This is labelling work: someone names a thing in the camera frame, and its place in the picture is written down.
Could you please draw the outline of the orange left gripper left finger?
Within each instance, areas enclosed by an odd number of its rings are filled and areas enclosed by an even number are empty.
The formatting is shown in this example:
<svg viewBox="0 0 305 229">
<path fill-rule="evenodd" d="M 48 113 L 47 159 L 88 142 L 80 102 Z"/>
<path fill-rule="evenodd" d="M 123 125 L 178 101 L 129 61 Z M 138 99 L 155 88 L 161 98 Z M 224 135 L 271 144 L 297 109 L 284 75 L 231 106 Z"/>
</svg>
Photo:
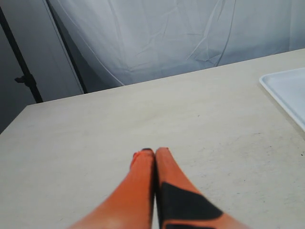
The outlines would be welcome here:
<svg viewBox="0 0 305 229">
<path fill-rule="evenodd" d="M 150 229 L 153 219 L 155 156 L 150 148 L 134 153 L 130 170 L 96 209 L 71 229 Z"/>
</svg>

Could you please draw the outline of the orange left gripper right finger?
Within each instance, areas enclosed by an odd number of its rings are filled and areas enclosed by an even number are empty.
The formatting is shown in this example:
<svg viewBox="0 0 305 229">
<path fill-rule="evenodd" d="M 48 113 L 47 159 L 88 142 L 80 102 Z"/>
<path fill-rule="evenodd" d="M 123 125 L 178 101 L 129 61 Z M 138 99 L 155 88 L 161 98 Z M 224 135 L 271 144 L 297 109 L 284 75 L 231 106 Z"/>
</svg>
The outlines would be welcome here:
<svg viewBox="0 0 305 229">
<path fill-rule="evenodd" d="M 211 203 L 183 173 L 170 150 L 155 153 L 156 201 L 161 229 L 248 229 Z"/>
</svg>

